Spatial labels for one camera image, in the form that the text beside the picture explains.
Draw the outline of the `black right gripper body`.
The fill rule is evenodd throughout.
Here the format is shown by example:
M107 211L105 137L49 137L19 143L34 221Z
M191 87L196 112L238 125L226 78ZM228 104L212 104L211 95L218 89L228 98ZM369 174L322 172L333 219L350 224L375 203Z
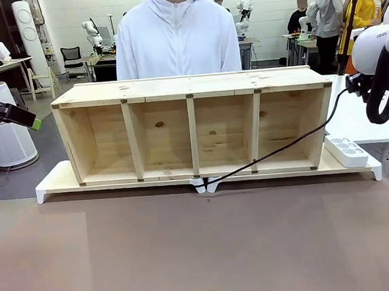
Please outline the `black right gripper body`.
M358 97L361 97L363 102L367 102L369 100L371 90L370 76L363 73L346 75L345 85L349 94L355 94Z

